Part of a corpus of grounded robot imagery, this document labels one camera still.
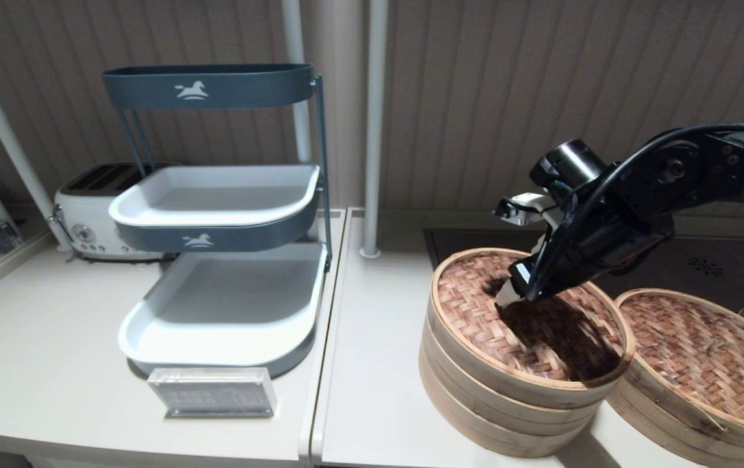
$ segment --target bamboo steamer lid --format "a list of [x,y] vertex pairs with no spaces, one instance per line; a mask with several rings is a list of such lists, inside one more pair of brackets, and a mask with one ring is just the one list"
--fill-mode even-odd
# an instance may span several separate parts
[[679,456],[744,466],[744,318],[660,289],[628,291],[617,303],[637,349],[610,404]]
[[523,257],[481,248],[447,258],[432,276],[429,331],[458,367],[506,397],[568,409],[600,402],[630,366],[630,327],[591,283],[500,311],[494,295]]

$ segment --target toaster knob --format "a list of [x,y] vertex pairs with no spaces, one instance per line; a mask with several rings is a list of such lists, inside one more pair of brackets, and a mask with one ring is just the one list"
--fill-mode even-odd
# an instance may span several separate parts
[[75,224],[72,226],[72,234],[74,234],[74,237],[77,238],[77,240],[85,243],[92,243],[98,239],[95,236],[95,231],[92,231],[88,226],[82,224]]

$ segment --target black cable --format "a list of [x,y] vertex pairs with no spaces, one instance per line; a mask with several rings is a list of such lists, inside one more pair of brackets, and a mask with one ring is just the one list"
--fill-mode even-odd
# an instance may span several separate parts
[[[572,187],[569,187],[567,183],[563,183],[563,181],[554,181],[554,184],[556,184],[560,189],[568,190],[568,195],[566,198],[563,198],[563,201],[560,202],[560,211],[563,211],[563,219],[560,221],[560,226],[568,226],[574,221],[574,213],[577,211],[578,207],[578,195],[577,195],[577,189],[572,189]],[[563,209],[563,205],[568,200],[568,209]],[[551,228],[551,225],[548,225],[548,230],[545,231],[545,238],[542,240],[542,246],[539,246],[540,254],[537,255],[537,261],[535,264],[533,264],[533,269],[531,270],[531,278],[537,278],[539,273],[539,266],[542,261],[542,258],[544,257],[544,252],[546,252],[546,248],[548,247],[548,244],[551,243],[551,234],[553,233],[553,229]]]
[[597,207],[598,202],[604,198],[604,194],[607,192],[607,190],[609,190],[609,186],[612,185],[612,183],[616,181],[622,175],[622,173],[624,173],[626,169],[631,166],[631,164],[633,164],[640,157],[643,157],[646,154],[649,154],[652,151],[660,148],[660,146],[678,140],[679,138],[684,137],[690,133],[710,133],[710,131],[744,131],[744,123],[694,125],[694,127],[685,127],[679,128],[677,130],[666,131],[666,133],[663,133],[660,136],[656,136],[655,138],[647,142],[639,150],[631,154],[631,156],[628,157],[623,163],[618,165],[612,172],[609,172],[604,180],[597,184],[597,187],[595,187],[592,195],[589,196],[589,199],[584,202],[583,205],[581,205],[578,213],[576,214],[576,216],[574,216],[572,222],[565,225],[563,225],[563,223],[560,224],[559,227],[565,229],[565,232],[563,232],[563,236],[560,237],[559,240],[557,240],[557,243],[553,245],[553,248],[543,248],[540,252],[537,263],[542,264],[542,273],[538,276],[532,275],[532,277],[535,279],[535,282],[530,285],[529,293],[533,291],[533,294],[538,295],[541,292],[542,287],[544,286],[544,282],[547,281],[548,278],[550,278],[551,271],[556,266],[557,260],[559,260],[560,255],[562,255],[562,252],[566,249],[567,244],[577,233],[578,226],[583,225],[583,221],[587,217],[589,217],[589,214],[592,213],[592,210]]

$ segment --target striped wall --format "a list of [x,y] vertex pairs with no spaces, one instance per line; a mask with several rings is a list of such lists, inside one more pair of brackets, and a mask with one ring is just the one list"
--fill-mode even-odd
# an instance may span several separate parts
[[744,2],[399,0],[388,62],[382,205],[489,209],[568,139],[614,161],[744,121]]
[[[336,205],[363,204],[363,0],[302,0],[326,74]],[[48,189],[130,157],[100,73],[274,62],[280,0],[0,0],[0,99]],[[744,1],[391,0],[381,204],[484,210],[581,137],[607,161],[677,125],[744,121]],[[193,164],[297,157],[288,109],[144,115],[156,154]],[[0,195],[27,200],[0,145]],[[744,216],[716,203],[703,216]]]

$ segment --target dark stovetop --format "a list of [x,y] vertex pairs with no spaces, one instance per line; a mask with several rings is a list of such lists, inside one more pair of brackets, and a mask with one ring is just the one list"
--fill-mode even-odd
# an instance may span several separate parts
[[[427,229],[432,266],[472,248],[509,248],[524,252],[540,232]],[[610,297],[639,287],[661,287],[703,297],[732,311],[744,307],[744,239],[676,237],[658,246],[634,272],[604,274],[593,281]]]

